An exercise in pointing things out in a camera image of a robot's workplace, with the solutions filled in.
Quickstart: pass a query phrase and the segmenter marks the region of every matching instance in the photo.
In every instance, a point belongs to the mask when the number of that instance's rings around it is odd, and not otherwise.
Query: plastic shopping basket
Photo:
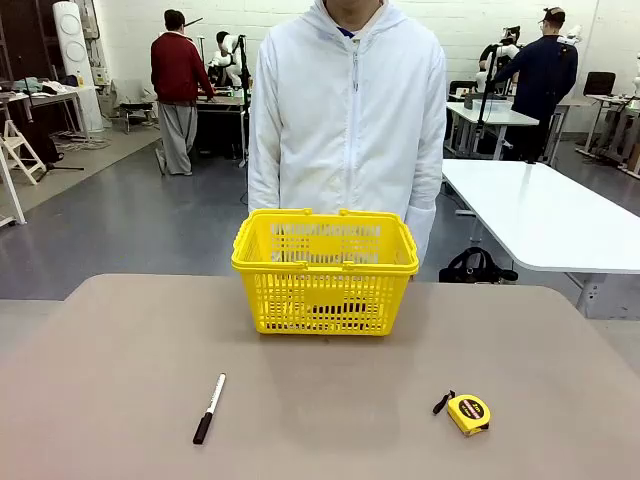
[[[260,333],[388,335],[419,268],[390,213],[256,210],[233,246]]]

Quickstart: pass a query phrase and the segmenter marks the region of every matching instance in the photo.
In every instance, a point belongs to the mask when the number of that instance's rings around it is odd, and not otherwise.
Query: beige table
[[[2,479],[637,476],[640,380],[535,287],[413,284],[391,337],[329,339],[259,336],[237,279],[102,276],[0,385]],[[489,404],[489,432],[431,414],[449,388]]]

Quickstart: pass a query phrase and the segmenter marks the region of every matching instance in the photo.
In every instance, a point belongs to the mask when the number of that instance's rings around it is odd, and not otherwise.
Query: shoe
[[[158,148],[156,148],[156,160],[158,161],[158,168],[160,169],[160,175],[164,177],[167,170],[167,161],[164,159],[164,155]]]

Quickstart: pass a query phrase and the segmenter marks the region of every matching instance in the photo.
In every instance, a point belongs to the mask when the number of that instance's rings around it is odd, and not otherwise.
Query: white table
[[[519,265],[587,274],[577,305],[586,316],[608,274],[640,274],[640,218],[552,168],[445,160],[443,173]]]
[[[458,154],[459,152],[454,149],[454,129],[456,126],[456,120],[461,119],[464,123],[462,126],[462,132],[460,132],[460,142],[461,145],[461,153],[467,154],[469,151],[469,141],[473,137],[472,126],[477,125],[480,112],[478,110],[469,110],[464,107],[464,103],[460,102],[447,102],[447,109],[453,114],[453,124],[451,127],[451,136],[449,137],[449,145],[447,148],[454,154]],[[507,133],[508,127],[534,127],[539,125],[540,122],[535,118],[527,117],[518,112],[514,112],[513,110],[509,111],[491,111],[490,108],[487,108],[484,113],[484,121],[488,126],[493,126],[497,129],[497,138],[498,141],[496,143],[496,149],[493,153],[493,160],[500,160],[502,155],[502,146],[504,144],[504,137]],[[478,148],[477,143],[474,142],[473,147],[471,149],[471,153],[475,153]]]
[[[87,125],[85,124],[84,121],[84,115],[82,113],[82,103],[80,102],[80,97],[78,96],[78,93],[83,91],[83,90],[95,90],[96,87],[67,87],[67,89],[69,90],[66,93],[59,93],[57,95],[51,95],[51,96],[41,96],[38,94],[33,94],[31,96],[31,100],[29,100],[29,96],[25,93],[18,93],[16,95],[13,95],[11,97],[5,97],[5,98],[0,98],[0,103],[2,103],[4,110],[6,112],[7,115],[7,120],[10,119],[9,117],[9,108],[8,108],[8,104],[12,103],[12,102],[22,102],[22,105],[24,107],[24,111],[25,114],[27,116],[27,119],[29,121],[31,121],[33,119],[32,115],[31,115],[31,109],[32,108],[38,108],[38,107],[44,107],[46,105],[53,105],[55,103],[65,103],[68,100],[70,100],[73,103],[73,109],[75,111],[76,117],[78,118],[78,124],[80,125],[80,131],[82,132],[82,135],[89,140],[89,131],[87,129]]]

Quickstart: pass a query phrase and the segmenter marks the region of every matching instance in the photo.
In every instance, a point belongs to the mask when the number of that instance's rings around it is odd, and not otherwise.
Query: man
[[[164,13],[167,32],[151,45],[151,83],[158,94],[158,117],[164,151],[156,150],[160,171],[191,175],[188,153],[198,126],[198,84],[207,97],[213,89],[196,46],[184,36],[184,15]]]
[[[260,47],[249,209],[393,212],[421,259],[442,180],[445,57],[387,0],[315,0]]]
[[[495,78],[495,83],[500,83],[520,72],[513,110],[540,120],[535,128],[509,129],[507,140],[514,147],[509,158],[513,160],[535,162],[540,157],[551,117],[576,83],[578,51],[558,41],[566,14],[557,7],[545,11],[542,38],[523,48]]]

